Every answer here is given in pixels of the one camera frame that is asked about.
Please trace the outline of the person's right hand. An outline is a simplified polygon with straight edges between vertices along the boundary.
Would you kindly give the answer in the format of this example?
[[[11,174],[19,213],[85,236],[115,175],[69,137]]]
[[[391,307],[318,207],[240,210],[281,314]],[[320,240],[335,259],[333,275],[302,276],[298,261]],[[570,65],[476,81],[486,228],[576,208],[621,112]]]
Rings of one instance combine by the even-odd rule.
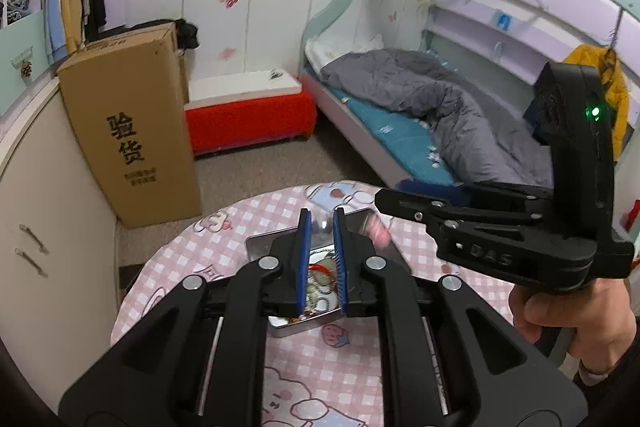
[[[568,353],[594,375],[610,373],[637,334],[637,319],[623,280],[597,279],[559,296],[515,286],[509,306],[514,327],[531,343],[545,327],[574,329]]]

